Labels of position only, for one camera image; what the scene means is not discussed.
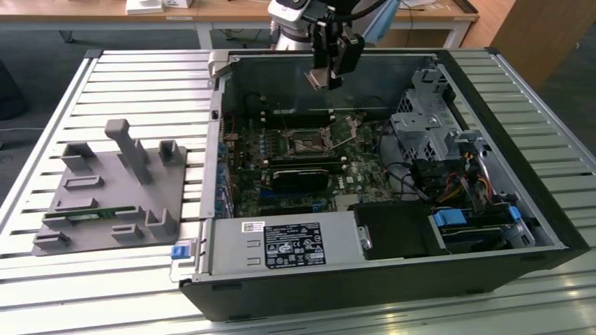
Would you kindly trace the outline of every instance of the gray carpet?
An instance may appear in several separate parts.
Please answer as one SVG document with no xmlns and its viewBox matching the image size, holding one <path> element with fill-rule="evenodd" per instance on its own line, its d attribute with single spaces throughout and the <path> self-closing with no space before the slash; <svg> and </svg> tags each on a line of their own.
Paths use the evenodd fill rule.
<svg viewBox="0 0 596 335">
<path fill-rule="evenodd" d="M 235 40 L 213 33 L 215 48 L 266 47 L 266 32 L 234 33 Z M 87 49 L 195 49 L 193 31 L 75 31 L 75 42 L 62 43 L 55 31 L 0 31 L 0 60 L 10 71 L 29 104 L 15 119 L 0 128 L 39 127 L 50 117 Z M 596 27 L 590 30 L 539 94 L 591 152 L 596 151 Z M 19 172 L 39 131 L 0 132 L 0 201 Z"/>
</svg>

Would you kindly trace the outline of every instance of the warning label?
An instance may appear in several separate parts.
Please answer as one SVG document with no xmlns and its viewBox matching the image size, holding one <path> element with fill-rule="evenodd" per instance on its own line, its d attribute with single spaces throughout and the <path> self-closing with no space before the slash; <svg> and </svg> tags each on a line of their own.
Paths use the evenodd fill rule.
<svg viewBox="0 0 596 335">
<path fill-rule="evenodd" d="M 263 257 L 269 269 L 325 264 L 318 223 L 265 226 Z"/>
</svg>

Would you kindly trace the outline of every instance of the aluminum extrusion table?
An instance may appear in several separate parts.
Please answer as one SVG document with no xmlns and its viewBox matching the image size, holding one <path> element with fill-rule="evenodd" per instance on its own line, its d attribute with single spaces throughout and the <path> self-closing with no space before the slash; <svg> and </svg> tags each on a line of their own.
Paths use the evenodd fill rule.
<svg viewBox="0 0 596 335">
<path fill-rule="evenodd" d="M 596 246 L 596 161 L 498 55 L 453 50 L 477 91 L 590 246 Z M 115 149 L 107 119 L 126 118 L 145 148 L 175 139 L 189 149 L 181 239 L 198 231 L 210 89 L 207 51 L 89 53 L 0 209 L 2 334 L 551 334 L 596 327 L 596 251 L 494 292 L 245 322 L 209 322 L 177 291 L 169 246 L 37 258 L 41 226 L 65 143 Z M 467 113 L 463 118 L 473 128 Z"/>
</svg>

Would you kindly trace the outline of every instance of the blue latch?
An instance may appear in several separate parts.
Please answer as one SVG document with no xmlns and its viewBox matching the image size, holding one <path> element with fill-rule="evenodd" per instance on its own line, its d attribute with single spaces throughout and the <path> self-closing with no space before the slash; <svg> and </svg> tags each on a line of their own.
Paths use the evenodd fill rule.
<svg viewBox="0 0 596 335">
<path fill-rule="evenodd" d="M 459 209 L 441 209 L 431 217 L 437 227 L 445 225 L 463 225 L 466 223 L 463 212 Z"/>
<path fill-rule="evenodd" d="M 189 258 L 189 246 L 171 246 L 170 257 L 173 260 L 183 260 Z"/>
<path fill-rule="evenodd" d="M 513 221 L 517 221 L 521 219 L 521 213 L 515 206 L 509 206 L 509 213 L 510 213 L 510 217 L 513 218 Z"/>
</svg>

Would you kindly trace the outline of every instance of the green circuit board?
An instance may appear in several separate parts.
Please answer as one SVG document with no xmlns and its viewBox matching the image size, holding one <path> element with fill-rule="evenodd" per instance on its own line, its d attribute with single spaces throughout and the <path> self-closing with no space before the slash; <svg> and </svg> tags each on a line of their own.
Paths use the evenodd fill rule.
<svg viewBox="0 0 596 335">
<path fill-rule="evenodd" d="M 230 170 L 234 217 L 341 211 L 349 204 L 395 198 L 373 152 L 377 122 L 359 122 L 357 117 L 338 114 L 339 123 L 326 128 L 267 130 L 254 127 L 254 122 L 239 128 Z M 275 159 L 287 163 L 282 167 L 266 165 L 266 160 Z M 291 169 L 293 162 L 303 169 L 311 159 L 331 161 L 329 165 L 313 163 L 322 169 L 329 167 L 325 189 L 275 193 L 270 187 L 273 171 Z"/>
</svg>

